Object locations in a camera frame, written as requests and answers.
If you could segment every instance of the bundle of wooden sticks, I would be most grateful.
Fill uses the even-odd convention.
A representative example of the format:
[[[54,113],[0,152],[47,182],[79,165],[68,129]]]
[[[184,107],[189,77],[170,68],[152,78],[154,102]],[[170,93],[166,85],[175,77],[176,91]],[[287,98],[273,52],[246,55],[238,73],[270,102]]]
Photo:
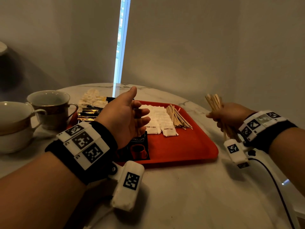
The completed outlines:
[[[183,116],[175,109],[175,106],[169,105],[166,107],[167,114],[169,114],[175,128],[191,128],[193,127],[183,118]]]
[[[216,111],[218,109],[221,109],[223,107],[222,99],[217,94],[215,95],[206,95],[206,100],[211,106],[212,111]],[[227,140],[227,136],[231,139],[237,140],[237,142],[241,142],[241,139],[239,138],[236,130],[233,127],[230,127],[224,123],[222,123],[222,128],[224,132],[224,140]]]

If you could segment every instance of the hand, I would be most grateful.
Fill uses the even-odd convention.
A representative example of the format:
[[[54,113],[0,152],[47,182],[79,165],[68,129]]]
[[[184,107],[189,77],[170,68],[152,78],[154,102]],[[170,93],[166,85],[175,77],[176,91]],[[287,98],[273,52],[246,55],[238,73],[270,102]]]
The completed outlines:
[[[239,129],[244,120],[255,111],[236,103],[224,103],[223,108],[207,114],[208,118],[218,121],[217,126],[222,128],[222,123]]]
[[[133,100],[136,94],[136,87],[122,93],[107,104],[95,119],[111,132],[118,149],[126,146],[132,138],[141,136],[146,130],[145,125],[150,122],[150,117],[141,118],[149,113],[149,109],[139,109],[142,104]]]

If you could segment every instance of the marble table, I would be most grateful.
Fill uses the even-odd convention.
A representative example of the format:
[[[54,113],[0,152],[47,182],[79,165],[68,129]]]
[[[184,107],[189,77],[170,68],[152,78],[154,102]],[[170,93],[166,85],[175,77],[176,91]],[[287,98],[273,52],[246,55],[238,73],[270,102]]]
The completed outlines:
[[[71,96],[70,103],[78,103],[90,88],[99,90],[101,96],[116,97],[131,87],[129,84],[100,83],[63,88],[61,91]],[[266,170],[255,161],[245,169],[233,165],[224,150],[222,132],[213,120],[205,117],[208,110],[167,92],[142,86],[137,88],[136,100],[172,103],[184,108],[217,145],[218,159],[200,165],[145,170],[135,210],[125,213],[100,204],[86,223],[87,228],[93,224],[94,229],[290,228]],[[28,148],[0,155],[0,177],[43,153],[55,134],[38,128]],[[269,166],[270,160],[265,154],[259,151],[256,158]]]

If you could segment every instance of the wrist-mounted device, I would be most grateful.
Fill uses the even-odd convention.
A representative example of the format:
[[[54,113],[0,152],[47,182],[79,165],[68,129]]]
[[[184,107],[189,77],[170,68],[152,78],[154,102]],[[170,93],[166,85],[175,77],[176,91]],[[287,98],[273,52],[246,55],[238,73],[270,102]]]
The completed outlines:
[[[249,166],[245,152],[254,148],[268,153],[273,140],[288,128],[296,127],[284,117],[273,111],[260,111],[248,116],[239,128],[244,142],[238,143],[234,139],[227,140],[224,146],[239,168]]]
[[[107,177],[117,180],[112,206],[126,211],[133,209],[144,167],[133,161],[126,162],[124,167],[112,162],[117,143],[105,126],[83,121],[56,137],[46,152],[52,152],[85,185]]]

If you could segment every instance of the white teacup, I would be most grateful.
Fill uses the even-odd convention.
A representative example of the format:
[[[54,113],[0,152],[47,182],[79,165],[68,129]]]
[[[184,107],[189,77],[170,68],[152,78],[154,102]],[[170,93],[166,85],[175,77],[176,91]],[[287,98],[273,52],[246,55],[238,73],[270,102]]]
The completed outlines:
[[[31,117],[36,112],[32,106],[19,102],[0,102],[0,153],[13,153],[25,148],[33,137],[36,127],[31,126]]]
[[[47,115],[38,114],[45,129],[65,129],[67,120],[78,110],[77,104],[69,104],[70,96],[68,93],[61,91],[40,91],[34,92],[27,97],[27,101],[34,109],[44,109]],[[76,109],[68,115],[70,105],[75,105]]]

